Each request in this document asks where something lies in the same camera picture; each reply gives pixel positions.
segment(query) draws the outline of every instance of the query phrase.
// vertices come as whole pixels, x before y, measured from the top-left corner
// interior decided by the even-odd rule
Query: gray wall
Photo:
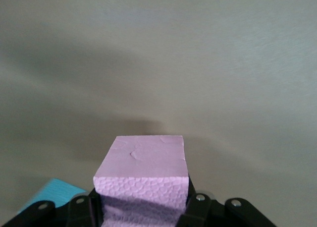
[[[197,189],[317,226],[317,0],[0,0],[0,224],[180,134]]]

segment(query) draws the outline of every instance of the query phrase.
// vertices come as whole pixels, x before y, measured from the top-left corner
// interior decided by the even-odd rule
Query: textured foam side
[[[104,227],[171,227],[186,208],[182,136],[118,136],[94,176]]]

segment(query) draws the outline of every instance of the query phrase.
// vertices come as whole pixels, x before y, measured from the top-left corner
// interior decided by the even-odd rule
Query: metal screw head
[[[199,201],[204,201],[204,200],[205,200],[205,196],[202,195],[202,194],[198,194],[198,195],[196,196],[196,199],[199,200]]]
[[[232,201],[231,201],[231,204],[232,204],[233,206],[235,206],[235,207],[240,207],[240,206],[242,206],[241,202],[238,201],[238,200],[232,200]]]
[[[79,198],[76,200],[76,204],[80,204],[80,203],[83,203],[85,201],[84,198]]]
[[[44,210],[48,206],[48,203],[44,203],[38,207],[39,210]]]

